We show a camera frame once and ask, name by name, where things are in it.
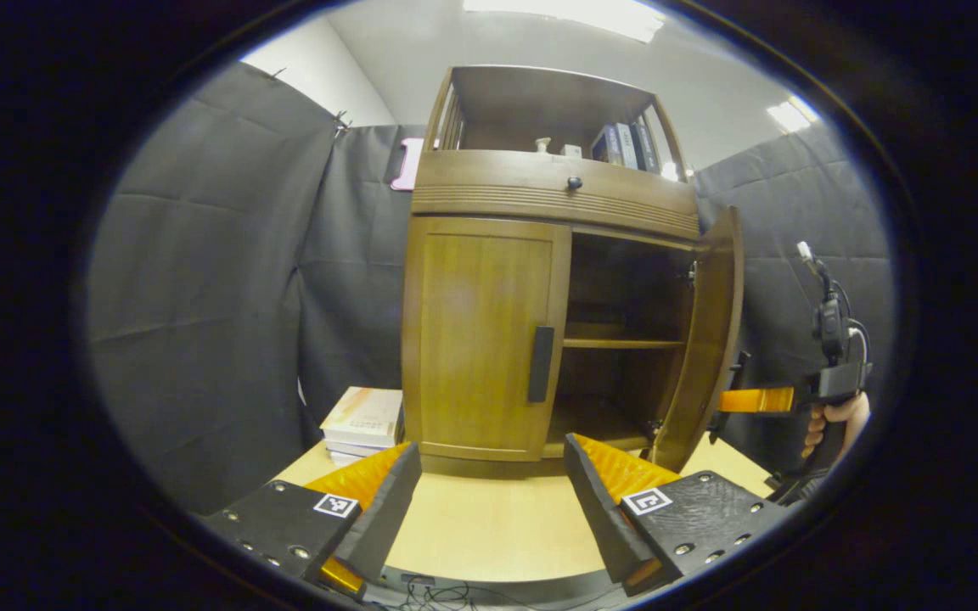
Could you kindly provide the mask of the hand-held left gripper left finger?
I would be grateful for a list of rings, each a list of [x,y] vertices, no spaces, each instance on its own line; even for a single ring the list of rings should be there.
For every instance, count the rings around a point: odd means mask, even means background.
[[[273,479],[201,522],[288,579],[360,599],[383,571],[420,476],[419,445],[400,442],[309,484]]]

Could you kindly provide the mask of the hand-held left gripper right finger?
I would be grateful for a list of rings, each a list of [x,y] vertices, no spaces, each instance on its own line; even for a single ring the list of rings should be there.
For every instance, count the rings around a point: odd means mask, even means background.
[[[563,457],[606,572],[627,595],[717,566],[790,514],[710,469],[682,476],[582,434],[566,435]]]

